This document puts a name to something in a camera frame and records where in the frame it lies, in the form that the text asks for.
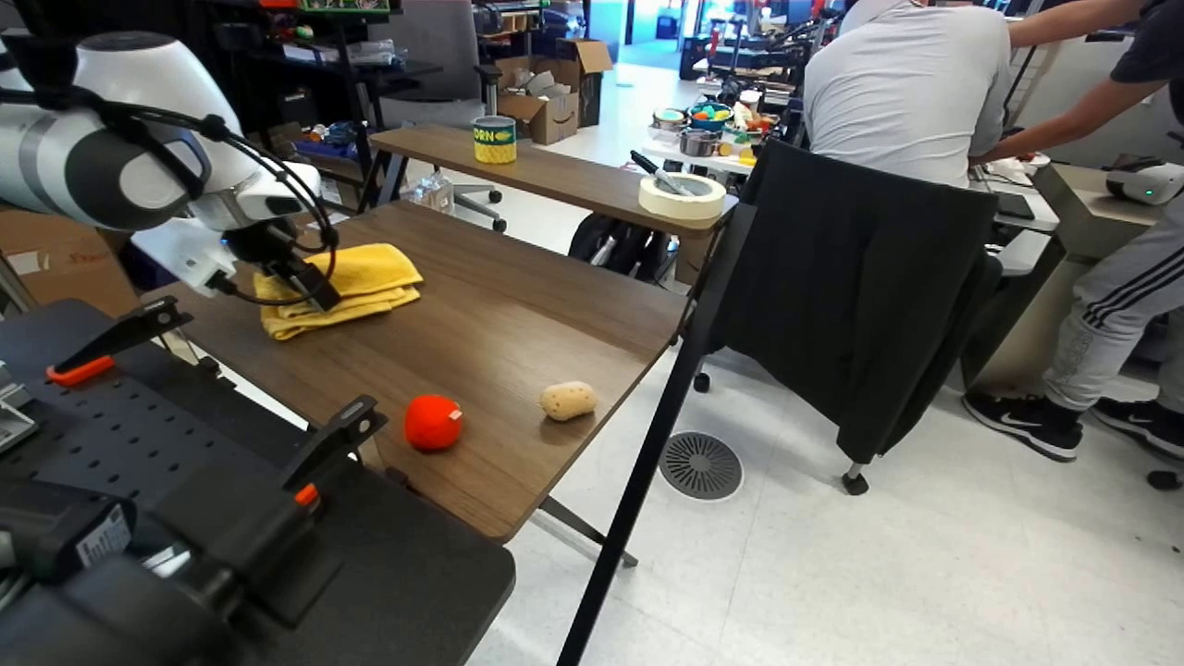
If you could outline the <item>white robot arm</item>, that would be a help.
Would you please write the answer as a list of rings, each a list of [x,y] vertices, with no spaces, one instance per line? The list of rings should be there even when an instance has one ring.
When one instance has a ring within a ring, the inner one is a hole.
[[[336,308],[342,237],[318,174],[242,131],[202,57],[163,35],[96,35],[56,44],[4,35],[0,202],[126,234],[205,298],[247,262],[282,283],[268,308]]]

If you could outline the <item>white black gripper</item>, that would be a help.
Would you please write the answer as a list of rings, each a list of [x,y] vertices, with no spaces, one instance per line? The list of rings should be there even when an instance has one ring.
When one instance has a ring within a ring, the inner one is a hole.
[[[299,257],[298,229],[282,219],[236,229],[170,219],[156,229],[137,229],[135,250],[202,298],[236,298],[242,267],[264,267],[322,313],[342,303],[335,283]]]

